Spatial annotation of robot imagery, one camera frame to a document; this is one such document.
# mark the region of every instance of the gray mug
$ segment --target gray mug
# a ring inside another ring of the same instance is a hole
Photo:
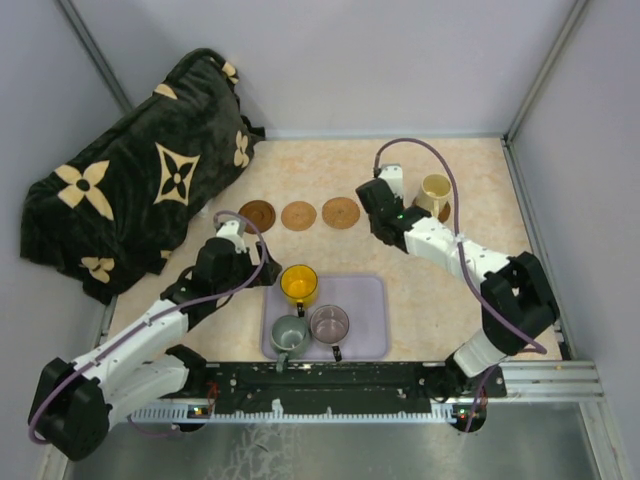
[[[278,354],[276,371],[282,373],[285,364],[300,358],[309,348],[311,332],[306,318],[285,315],[271,327],[271,348]]]

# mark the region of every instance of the cream mug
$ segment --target cream mug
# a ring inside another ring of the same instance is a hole
[[[438,218],[450,199],[451,182],[446,176],[434,173],[422,180],[416,205],[430,212],[432,217]]]

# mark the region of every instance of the yellow mug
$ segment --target yellow mug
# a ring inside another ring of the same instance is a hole
[[[287,268],[280,277],[280,288],[287,301],[298,308],[298,316],[304,316],[318,298],[318,275],[306,265]]]
[[[440,214],[451,199],[451,182],[448,177],[434,173],[427,175],[422,180],[418,196],[416,197],[416,205],[431,213],[432,217],[440,220]]]

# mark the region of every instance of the pillow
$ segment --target pillow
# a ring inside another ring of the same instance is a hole
[[[81,280],[103,303],[160,273],[189,220],[264,139],[240,114],[237,82],[213,50],[186,55],[149,99],[31,186],[20,255]]]

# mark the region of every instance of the metal floor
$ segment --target metal floor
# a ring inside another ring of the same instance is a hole
[[[154,439],[119,425],[65,479],[600,478],[576,404],[495,404],[488,415],[471,435],[440,424],[273,424],[209,425]]]

